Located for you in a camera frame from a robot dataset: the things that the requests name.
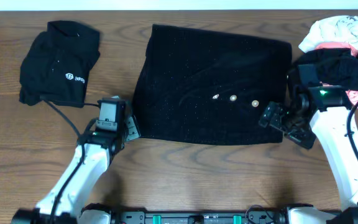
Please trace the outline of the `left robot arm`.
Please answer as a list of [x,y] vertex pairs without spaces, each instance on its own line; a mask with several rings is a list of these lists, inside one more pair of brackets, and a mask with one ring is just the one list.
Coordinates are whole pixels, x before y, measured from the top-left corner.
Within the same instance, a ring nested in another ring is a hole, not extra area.
[[99,116],[78,134],[73,159],[58,182],[35,208],[18,209],[12,223],[116,223],[111,208],[86,201],[125,142],[140,134],[128,101],[114,96],[97,106]]

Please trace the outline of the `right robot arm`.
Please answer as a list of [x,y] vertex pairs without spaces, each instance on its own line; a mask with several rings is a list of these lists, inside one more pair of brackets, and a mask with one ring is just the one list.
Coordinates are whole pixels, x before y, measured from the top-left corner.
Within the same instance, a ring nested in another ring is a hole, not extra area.
[[319,141],[341,203],[337,215],[312,205],[289,205],[276,223],[358,223],[358,129],[354,112],[339,86],[296,86],[290,106],[272,101],[267,105],[259,120],[261,127],[277,129],[305,149]]

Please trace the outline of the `black velvet garment with buttons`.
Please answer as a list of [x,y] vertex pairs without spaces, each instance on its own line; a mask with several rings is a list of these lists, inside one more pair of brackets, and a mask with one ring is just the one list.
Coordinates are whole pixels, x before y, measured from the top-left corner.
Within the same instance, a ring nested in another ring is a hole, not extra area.
[[280,143],[259,119],[282,103],[288,42],[155,24],[132,100],[143,138],[218,146]]

